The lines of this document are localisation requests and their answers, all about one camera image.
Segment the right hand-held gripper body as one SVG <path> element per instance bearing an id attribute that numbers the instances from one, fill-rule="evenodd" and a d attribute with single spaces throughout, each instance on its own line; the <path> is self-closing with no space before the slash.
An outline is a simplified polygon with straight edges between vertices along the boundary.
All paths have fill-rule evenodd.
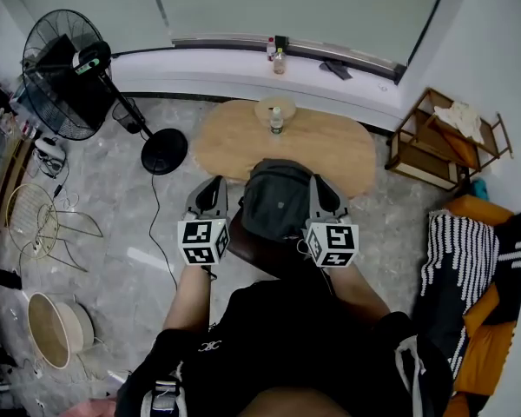
<path id="1" fill-rule="evenodd" d="M 359 226 L 353 224 L 349 200 L 331 181 L 313 174 L 305 243 L 319 268 L 345 268 L 359 253 Z"/>

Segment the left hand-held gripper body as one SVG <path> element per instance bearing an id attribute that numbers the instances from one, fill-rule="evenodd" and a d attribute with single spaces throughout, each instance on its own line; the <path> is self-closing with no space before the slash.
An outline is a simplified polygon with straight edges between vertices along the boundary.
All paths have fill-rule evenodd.
<path id="1" fill-rule="evenodd" d="M 221 262 L 230 242 L 228 189 L 222 175 L 199 184 L 188 196 L 177 224 L 178 249 L 189 266 L 213 266 Z"/>

